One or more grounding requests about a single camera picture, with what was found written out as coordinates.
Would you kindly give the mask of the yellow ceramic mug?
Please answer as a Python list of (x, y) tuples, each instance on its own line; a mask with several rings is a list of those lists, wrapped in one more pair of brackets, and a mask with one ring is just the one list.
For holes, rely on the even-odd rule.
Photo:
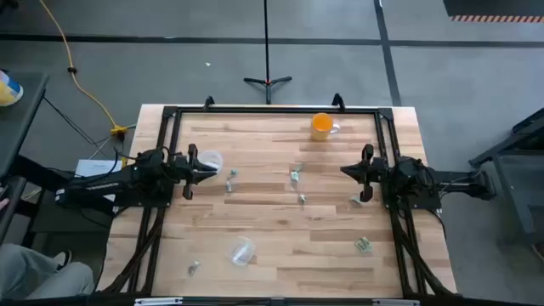
[(310, 137), (312, 140), (325, 141), (331, 134), (339, 132), (340, 125), (334, 122), (331, 115), (317, 113), (311, 119)]

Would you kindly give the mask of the silver metal bracket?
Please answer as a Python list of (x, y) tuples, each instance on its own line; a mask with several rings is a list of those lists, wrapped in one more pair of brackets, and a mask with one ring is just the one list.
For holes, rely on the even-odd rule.
[(133, 306), (177, 306), (183, 301), (182, 297), (147, 297), (135, 299)]
[(420, 301), (410, 299), (373, 299), (372, 306), (421, 306)]

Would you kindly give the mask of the person's shoe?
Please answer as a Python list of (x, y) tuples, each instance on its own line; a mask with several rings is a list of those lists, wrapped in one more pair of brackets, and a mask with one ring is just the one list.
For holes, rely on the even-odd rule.
[(63, 250), (54, 256), (54, 261), (57, 263), (57, 270), (63, 269), (72, 260), (72, 251)]

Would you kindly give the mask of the clear plastic container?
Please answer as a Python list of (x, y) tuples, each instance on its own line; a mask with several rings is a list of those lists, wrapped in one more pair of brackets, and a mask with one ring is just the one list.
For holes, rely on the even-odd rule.
[(226, 258), (238, 266), (246, 266), (250, 263), (255, 253), (256, 246), (252, 240), (245, 236), (237, 236), (229, 245)]

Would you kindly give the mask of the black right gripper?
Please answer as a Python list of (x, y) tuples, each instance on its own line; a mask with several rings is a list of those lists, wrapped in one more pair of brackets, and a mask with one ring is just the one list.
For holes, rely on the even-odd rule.
[(386, 159), (378, 157), (376, 160), (374, 156), (374, 146), (372, 144), (366, 144), (361, 153), (361, 176), (359, 171), (360, 162), (340, 167), (340, 170), (352, 178), (358, 184), (363, 185), (363, 190), (360, 192), (360, 200), (362, 202), (368, 202), (373, 197), (373, 187), (371, 183), (381, 183), (383, 176), (388, 170), (386, 165)]

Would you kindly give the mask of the black side table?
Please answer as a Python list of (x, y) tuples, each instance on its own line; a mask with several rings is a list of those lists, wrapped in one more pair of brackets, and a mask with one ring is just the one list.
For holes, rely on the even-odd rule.
[(0, 200), (7, 197), (9, 204), (0, 211), (0, 244), (4, 242), (13, 219), (15, 208), (28, 181), (9, 174), (16, 156), (21, 156), (29, 128), (43, 99), (49, 76), (37, 72), (14, 72), (11, 77), (24, 89), (22, 98), (15, 104), (0, 107)]

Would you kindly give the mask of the yellow and blue bag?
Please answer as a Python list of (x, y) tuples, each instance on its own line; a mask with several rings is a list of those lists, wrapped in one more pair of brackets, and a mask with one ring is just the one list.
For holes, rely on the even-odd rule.
[(6, 72), (0, 70), (0, 107), (17, 103), (23, 94), (23, 87)]

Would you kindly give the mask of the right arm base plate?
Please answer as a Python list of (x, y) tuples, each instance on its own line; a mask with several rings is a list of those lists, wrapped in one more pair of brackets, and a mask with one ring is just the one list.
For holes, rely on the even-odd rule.
[(400, 209), (426, 209), (435, 210), (441, 208), (439, 193), (437, 190), (401, 190), (389, 191), (386, 198), (391, 204)]

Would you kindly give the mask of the black support beam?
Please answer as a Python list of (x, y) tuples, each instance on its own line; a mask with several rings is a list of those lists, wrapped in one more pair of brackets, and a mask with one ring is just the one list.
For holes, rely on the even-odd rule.
[(56, 191), (69, 182), (67, 173), (57, 173), (24, 156), (15, 157), (8, 173), (49, 191)]

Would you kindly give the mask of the black crossbeam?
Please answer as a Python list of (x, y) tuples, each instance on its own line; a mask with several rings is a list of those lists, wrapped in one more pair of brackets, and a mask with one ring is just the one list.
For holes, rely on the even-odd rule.
[[(102, 293), (55, 297), (32, 300), (3, 300), (0, 306), (133, 306), (137, 298), (147, 297), (139, 293)], [(373, 299), (364, 297), (176, 297), (183, 298), (177, 306), (372, 306)], [(509, 303), (452, 296), (411, 295), (407, 299), (420, 301), (421, 306), (538, 306), (529, 303)]]

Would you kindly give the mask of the black tripod stand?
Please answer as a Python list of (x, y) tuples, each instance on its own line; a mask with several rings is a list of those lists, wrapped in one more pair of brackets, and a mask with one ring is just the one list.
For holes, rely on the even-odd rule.
[(264, 53), (265, 53), (265, 78), (256, 79), (250, 77), (244, 77), (245, 83), (261, 85), (264, 88), (265, 104), (272, 104), (272, 88), (274, 85), (290, 82), (291, 76), (284, 76), (281, 78), (270, 78), (270, 65), (269, 65), (269, 15), (268, 15), (268, 0), (263, 0), (263, 32), (264, 32)]

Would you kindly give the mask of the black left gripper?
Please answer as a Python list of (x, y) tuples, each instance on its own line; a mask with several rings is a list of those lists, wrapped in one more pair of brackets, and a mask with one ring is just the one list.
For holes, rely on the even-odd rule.
[[(197, 148), (195, 144), (189, 144), (187, 155), (184, 156), (181, 152), (171, 155), (172, 160), (169, 162), (170, 174), (175, 183), (185, 182), (182, 196), (184, 199), (192, 199), (193, 192), (191, 185), (196, 183), (196, 157)], [(213, 163), (199, 163), (197, 165), (197, 182), (212, 178), (218, 173), (218, 166)]]

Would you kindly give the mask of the person's leg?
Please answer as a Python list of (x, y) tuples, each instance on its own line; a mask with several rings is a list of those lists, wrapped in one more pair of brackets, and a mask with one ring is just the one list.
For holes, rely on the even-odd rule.
[(54, 256), (12, 243), (0, 246), (0, 301), (64, 298), (94, 292), (94, 273), (73, 259), (57, 270)]

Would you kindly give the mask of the clear plastic cup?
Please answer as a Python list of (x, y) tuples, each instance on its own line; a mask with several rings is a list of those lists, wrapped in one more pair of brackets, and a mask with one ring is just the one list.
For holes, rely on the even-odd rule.
[(200, 163), (212, 167), (216, 174), (221, 173), (224, 167), (224, 159), (219, 151), (216, 150), (204, 150), (198, 154), (198, 160)]

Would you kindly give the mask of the white paper sheet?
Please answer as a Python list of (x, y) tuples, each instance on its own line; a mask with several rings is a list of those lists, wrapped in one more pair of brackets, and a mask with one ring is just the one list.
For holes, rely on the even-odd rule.
[(119, 171), (122, 163), (115, 160), (79, 160), (76, 166), (75, 175), (77, 177), (89, 177)]

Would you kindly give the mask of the hazard striped floor mat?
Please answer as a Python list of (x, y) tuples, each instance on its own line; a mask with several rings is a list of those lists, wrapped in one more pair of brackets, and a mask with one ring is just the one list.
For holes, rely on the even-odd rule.
[(443, 0), (452, 21), (543, 23), (544, 0)]

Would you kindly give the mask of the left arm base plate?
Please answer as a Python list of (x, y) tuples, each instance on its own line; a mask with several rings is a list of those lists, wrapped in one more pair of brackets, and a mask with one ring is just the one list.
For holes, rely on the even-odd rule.
[(128, 180), (114, 192), (119, 207), (168, 207), (173, 197), (174, 181), (164, 171), (132, 168)]

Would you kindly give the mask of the black metal cart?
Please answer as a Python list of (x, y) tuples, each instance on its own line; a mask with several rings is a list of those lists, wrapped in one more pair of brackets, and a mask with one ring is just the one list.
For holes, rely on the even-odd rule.
[(472, 167), (486, 162), (494, 164), (524, 239), (544, 243), (544, 107), (515, 124), (502, 142), (468, 161)]

